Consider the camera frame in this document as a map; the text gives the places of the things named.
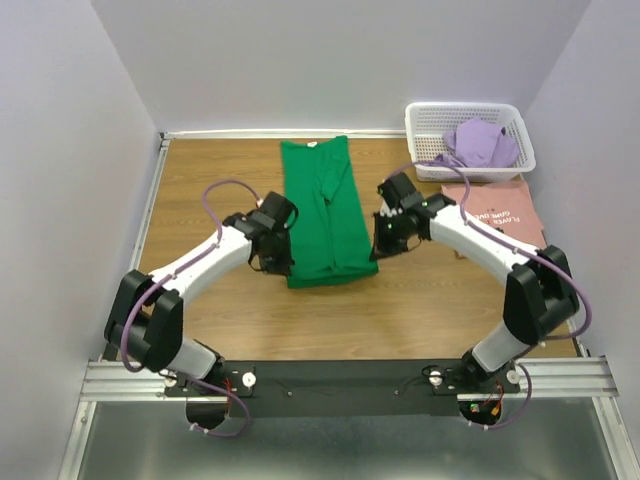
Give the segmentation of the purple t shirt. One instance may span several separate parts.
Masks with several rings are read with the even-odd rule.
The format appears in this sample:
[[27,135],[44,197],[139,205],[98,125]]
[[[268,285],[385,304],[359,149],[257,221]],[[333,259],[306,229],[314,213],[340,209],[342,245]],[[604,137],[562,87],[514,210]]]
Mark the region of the purple t shirt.
[[443,134],[447,151],[434,158],[438,164],[455,168],[510,168],[520,155],[517,142],[506,128],[478,117]]

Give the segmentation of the white plastic basket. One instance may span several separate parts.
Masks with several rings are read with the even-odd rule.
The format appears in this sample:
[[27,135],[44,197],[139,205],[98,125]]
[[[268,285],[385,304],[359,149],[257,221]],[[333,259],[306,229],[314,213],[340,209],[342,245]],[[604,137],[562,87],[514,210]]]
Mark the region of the white plastic basket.
[[405,109],[408,150],[424,182],[511,180],[536,167],[519,110],[509,104],[414,102]]

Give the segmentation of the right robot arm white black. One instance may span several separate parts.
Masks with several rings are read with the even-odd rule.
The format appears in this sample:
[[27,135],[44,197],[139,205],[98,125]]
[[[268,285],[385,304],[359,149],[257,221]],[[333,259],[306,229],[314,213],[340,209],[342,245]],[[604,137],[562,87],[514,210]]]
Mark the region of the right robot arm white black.
[[371,259],[408,251],[410,239],[446,245],[488,271],[505,288],[502,318],[443,378],[480,392],[513,360],[528,353],[579,310],[578,289],[564,252],[517,241],[475,219],[444,194],[420,193],[398,172],[378,185]]

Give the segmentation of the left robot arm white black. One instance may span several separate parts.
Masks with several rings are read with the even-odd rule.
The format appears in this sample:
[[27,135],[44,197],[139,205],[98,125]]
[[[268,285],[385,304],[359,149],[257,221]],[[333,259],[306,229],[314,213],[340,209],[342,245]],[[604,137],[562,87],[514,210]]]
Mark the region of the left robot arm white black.
[[231,391],[223,357],[184,333],[184,312],[215,281],[253,261],[257,272],[290,276],[290,229],[298,216],[294,203],[270,192],[250,212],[217,220],[209,238],[173,262],[149,274],[128,272],[104,331],[125,367],[134,373],[175,372],[201,395]]

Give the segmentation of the green t shirt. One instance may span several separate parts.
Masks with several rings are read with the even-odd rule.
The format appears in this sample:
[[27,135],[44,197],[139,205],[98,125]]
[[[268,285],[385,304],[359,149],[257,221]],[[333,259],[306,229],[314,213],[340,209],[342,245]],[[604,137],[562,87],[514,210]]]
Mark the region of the green t shirt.
[[356,188],[349,142],[280,143],[285,197],[298,208],[290,231],[290,289],[336,286],[378,273]]

